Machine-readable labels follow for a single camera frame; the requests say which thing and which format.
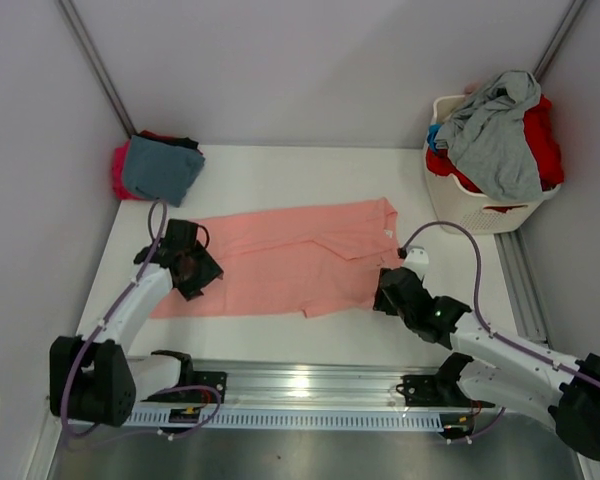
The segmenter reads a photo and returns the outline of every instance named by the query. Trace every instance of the pink shirt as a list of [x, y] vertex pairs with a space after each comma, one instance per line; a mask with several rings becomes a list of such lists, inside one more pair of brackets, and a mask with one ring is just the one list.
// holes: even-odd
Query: pink shirt
[[152, 318], [370, 309], [381, 268], [396, 268], [396, 210], [385, 198], [214, 217], [209, 253], [224, 269], [204, 296], [172, 291]]

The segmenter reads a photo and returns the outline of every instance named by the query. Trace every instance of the white wall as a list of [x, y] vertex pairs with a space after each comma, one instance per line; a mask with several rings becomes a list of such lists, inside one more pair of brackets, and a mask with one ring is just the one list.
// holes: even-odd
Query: white wall
[[0, 1], [0, 479], [23, 473], [117, 202], [124, 136], [52, 0]]
[[137, 128], [420, 147], [431, 103], [532, 69], [569, 0], [76, 0]]
[[600, 355], [600, 1], [543, 82], [564, 155], [560, 194], [524, 226], [556, 347]]

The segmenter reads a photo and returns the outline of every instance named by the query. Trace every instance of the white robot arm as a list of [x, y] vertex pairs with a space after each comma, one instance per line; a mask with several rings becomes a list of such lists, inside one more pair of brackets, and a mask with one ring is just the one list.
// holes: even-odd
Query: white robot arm
[[[182, 383], [182, 354], [154, 352], [131, 363], [126, 354], [151, 311], [173, 288], [192, 299], [221, 276], [206, 245], [197, 242], [197, 230], [191, 222], [169, 221], [160, 248], [142, 267], [144, 275], [139, 280], [132, 277], [132, 290], [109, 321], [85, 324], [76, 337], [54, 342], [50, 351], [54, 415], [60, 415], [67, 384], [71, 384], [69, 418], [120, 426], [136, 401]], [[144, 249], [134, 263], [146, 263], [148, 254]], [[496, 332], [481, 320], [479, 311], [429, 294], [422, 285], [428, 263], [424, 249], [411, 249], [402, 267], [382, 270], [376, 293], [376, 310], [399, 315], [424, 341], [453, 352], [435, 375], [433, 390], [412, 391], [413, 386], [403, 385], [405, 398], [430, 395], [441, 406], [464, 407], [471, 400], [500, 405], [534, 418], [577, 452], [600, 460], [600, 389], [581, 380], [585, 376], [600, 383], [600, 357], [590, 354], [582, 361], [513, 333]], [[78, 350], [86, 348], [84, 338], [96, 328], [102, 330], [87, 345], [78, 375], [70, 378]]]
[[452, 355], [433, 390], [401, 385], [401, 394], [433, 396], [450, 406], [489, 402], [527, 415], [578, 453], [600, 461], [600, 357], [585, 360], [496, 331], [478, 312], [449, 297], [431, 297], [422, 281], [428, 256], [412, 248], [402, 267], [381, 273], [376, 310], [399, 315], [407, 328]]
[[[207, 236], [204, 245], [197, 240], [199, 228]], [[54, 415], [121, 426], [136, 401], [199, 383], [189, 355], [157, 351], [129, 361], [127, 353], [151, 311], [172, 289], [191, 300], [222, 275], [206, 250], [208, 241], [201, 225], [170, 220], [164, 238], [138, 253], [130, 285], [107, 314], [82, 325], [75, 337], [55, 340], [49, 352]]]

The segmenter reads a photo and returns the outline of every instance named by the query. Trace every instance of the white tabletop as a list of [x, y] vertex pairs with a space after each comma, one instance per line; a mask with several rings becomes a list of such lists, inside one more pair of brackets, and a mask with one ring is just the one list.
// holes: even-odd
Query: white tabletop
[[[170, 218], [204, 218], [303, 205], [386, 197], [398, 210], [400, 243], [435, 220], [420, 150], [300, 147], [202, 148], [207, 162]], [[111, 230], [81, 323], [102, 315], [126, 286], [132, 259], [149, 244], [148, 202], [123, 201]], [[475, 258], [462, 236], [438, 227], [415, 242], [426, 248], [425, 286], [472, 305]], [[481, 305], [499, 329], [515, 332], [511, 304], [493, 236], [478, 237], [484, 274]], [[214, 360], [313, 364], [438, 366], [444, 348], [424, 343], [398, 317], [348, 310], [306, 319], [301, 314], [260, 317], [149, 319], [130, 354], [157, 349]]]

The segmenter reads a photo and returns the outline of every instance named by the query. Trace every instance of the white laundry basket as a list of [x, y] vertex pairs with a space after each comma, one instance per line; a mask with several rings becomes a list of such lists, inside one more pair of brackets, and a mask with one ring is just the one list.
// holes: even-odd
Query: white laundry basket
[[[442, 123], [464, 98], [464, 95], [438, 98], [433, 103], [431, 123]], [[542, 202], [552, 198], [560, 189], [558, 185], [553, 190], [544, 192], [543, 198], [535, 202], [499, 202], [482, 193], [466, 190], [453, 174], [443, 177], [430, 172], [426, 159], [428, 148], [429, 145], [425, 141], [425, 179], [438, 220], [458, 223], [473, 234], [485, 235], [516, 230]], [[451, 227], [442, 228], [449, 233], [460, 233]]]

